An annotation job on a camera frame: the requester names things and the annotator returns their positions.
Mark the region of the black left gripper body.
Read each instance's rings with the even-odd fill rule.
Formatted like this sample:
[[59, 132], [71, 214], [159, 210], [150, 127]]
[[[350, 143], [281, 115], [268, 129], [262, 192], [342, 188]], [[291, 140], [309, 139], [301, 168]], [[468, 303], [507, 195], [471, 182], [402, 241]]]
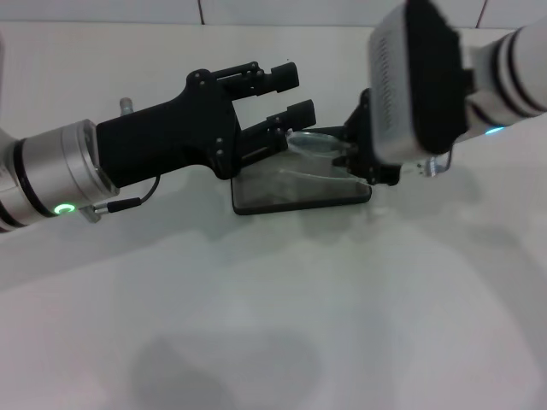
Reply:
[[194, 165], [218, 179], [239, 170], [232, 100], [206, 69], [174, 99], [97, 125], [100, 167], [118, 188]]

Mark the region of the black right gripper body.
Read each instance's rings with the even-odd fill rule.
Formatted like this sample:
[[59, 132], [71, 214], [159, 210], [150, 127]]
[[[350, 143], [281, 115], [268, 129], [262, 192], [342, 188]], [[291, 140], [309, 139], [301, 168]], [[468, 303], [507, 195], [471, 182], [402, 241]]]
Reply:
[[386, 165], [379, 162], [370, 150], [358, 155], [359, 174], [371, 185], [397, 185], [401, 177], [400, 165]]

